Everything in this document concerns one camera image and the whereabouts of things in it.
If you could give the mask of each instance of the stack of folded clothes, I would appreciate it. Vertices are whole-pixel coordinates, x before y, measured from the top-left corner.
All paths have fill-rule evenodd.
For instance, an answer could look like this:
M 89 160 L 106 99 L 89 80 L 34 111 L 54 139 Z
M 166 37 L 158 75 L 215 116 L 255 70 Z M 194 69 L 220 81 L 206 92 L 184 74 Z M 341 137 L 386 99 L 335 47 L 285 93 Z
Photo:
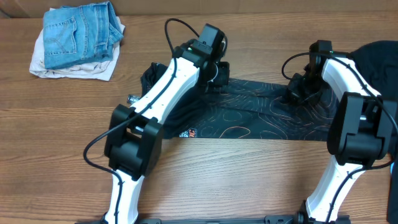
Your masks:
M 30 63 L 32 74 L 109 81 L 124 30 L 110 2 L 50 9 L 43 21 Z

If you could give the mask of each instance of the black cloth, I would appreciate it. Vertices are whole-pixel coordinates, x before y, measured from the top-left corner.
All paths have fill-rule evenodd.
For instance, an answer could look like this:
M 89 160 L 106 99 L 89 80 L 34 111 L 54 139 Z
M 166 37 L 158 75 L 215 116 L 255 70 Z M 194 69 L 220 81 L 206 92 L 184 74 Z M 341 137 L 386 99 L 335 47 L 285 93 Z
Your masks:
M 351 53 L 362 77 L 384 99 L 398 101 L 398 41 L 378 41 L 367 44 Z M 394 130 L 389 152 L 396 157 L 397 133 Z M 389 223 L 398 223 L 398 164 L 392 171 L 388 204 Z
M 144 73 L 142 95 L 167 67 L 152 63 Z M 170 112 L 165 138 L 249 138 L 326 141 L 338 103 L 325 90 L 319 104 L 293 105 L 284 100 L 285 85 L 231 78 L 222 89 L 194 87 Z

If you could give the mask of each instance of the blue jeans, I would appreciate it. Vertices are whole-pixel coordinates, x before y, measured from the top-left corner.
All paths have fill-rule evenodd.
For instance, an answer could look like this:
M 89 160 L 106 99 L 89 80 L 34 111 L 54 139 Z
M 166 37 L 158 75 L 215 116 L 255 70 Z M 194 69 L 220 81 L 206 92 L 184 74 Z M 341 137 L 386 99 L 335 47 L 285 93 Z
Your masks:
M 113 44 L 123 38 L 110 2 L 51 10 L 43 22 L 47 69 L 112 60 Z

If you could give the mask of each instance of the tabletop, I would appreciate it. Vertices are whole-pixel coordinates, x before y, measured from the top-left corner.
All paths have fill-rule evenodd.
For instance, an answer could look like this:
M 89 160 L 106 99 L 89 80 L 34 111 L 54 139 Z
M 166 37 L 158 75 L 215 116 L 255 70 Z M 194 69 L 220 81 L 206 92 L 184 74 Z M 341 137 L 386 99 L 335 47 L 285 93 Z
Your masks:
M 29 73 L 41 19 L 0 19 L 0 223 L 64 224 L 98 220 L 108 210 L 111 175 L 87 165 L 84 147 L 107 130 L 112 110 L 141 94 L 151 62 L 168 63 L 170 16 L 123 16 L 121 54 L 109 82 L 44 79 Z M 318 39 L 339 51 L 398 37 L 396 12 L 287 12 L 186 15 L 228 36 L 231 77 L 287 84 L 284 61 Z M 174 45 L 193 38 L 171 24 Z M 287 74 L 308 58 L 291 61 Z M 89 158 L 106 166 L 104 141 Z M 293 214 L 317 186 L 329 160 L 325 142 L 266 139 L 164 140 L 162 155 L 139 200 L 145 218 L 264 217 Z M 386 157 L 378 163 L 387 162 Z M 340 214 L 353 223 L 386 223 L 388 169 L 363 174 Z

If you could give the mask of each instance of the white towel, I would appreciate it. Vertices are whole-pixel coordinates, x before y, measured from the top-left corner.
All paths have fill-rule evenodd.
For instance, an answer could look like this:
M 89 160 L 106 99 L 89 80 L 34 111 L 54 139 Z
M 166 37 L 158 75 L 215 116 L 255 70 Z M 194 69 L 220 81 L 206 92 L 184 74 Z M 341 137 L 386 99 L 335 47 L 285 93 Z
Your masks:
M 125 26 L 121 24 L 120 18 L 116 19 L 119 22 L 122 33 Z M 109 81 L 112 77 L 113 70 L 116 66 L 120 54 L 120 44 L 116 42 L 113 45 L 113 59 L 105 62 L 84 63 L 82 65 L 74 65 L 69 68 L 58 70 L 45 69 L 44 67 L 44 42 L 43 30 L 40 32 L 39 38 L 36 40 L 35 50 L 33 52 L 32 61 L 30 63 L 30 73 L 37 75 L 40 78 L 91 78 Z

